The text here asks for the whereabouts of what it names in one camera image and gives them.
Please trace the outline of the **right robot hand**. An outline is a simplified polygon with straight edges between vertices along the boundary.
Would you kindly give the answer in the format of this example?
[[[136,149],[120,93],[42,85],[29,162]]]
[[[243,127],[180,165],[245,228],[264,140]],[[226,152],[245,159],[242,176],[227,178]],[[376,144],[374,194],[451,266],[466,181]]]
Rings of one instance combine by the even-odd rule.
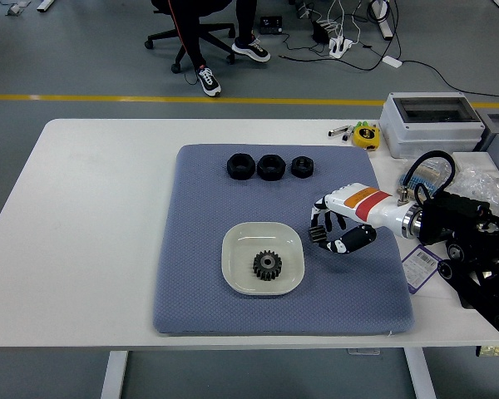
[[[414,203],[402,203],[397,197],[377,188],[352,183],[325,195],[314,203],[311,211],[309,237],[320,248],[336,254],[350,254],[372,243],[376,229],[385,227],[397,236],[411,238],[413,218],[419,208]],[[332,215],[337,216],[341,229],[346,228],[346,219],[358,225],[339,239],[329,240],[332,230]]]

